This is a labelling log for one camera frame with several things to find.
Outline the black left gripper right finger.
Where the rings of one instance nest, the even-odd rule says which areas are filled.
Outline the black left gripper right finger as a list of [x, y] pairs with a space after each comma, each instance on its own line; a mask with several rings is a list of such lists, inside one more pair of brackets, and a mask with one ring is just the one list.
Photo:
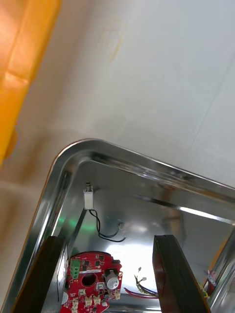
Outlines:
[[211, 311], [173, 235], [154, 236], [152, 264], [163, 313]]

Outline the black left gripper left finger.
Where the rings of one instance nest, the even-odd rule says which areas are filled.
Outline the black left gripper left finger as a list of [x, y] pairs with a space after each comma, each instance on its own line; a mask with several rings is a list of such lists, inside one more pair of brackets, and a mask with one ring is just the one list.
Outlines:
[[60, 312], [66, 277], [67, 244], [50, 236], [40, 248], [11, 312]]

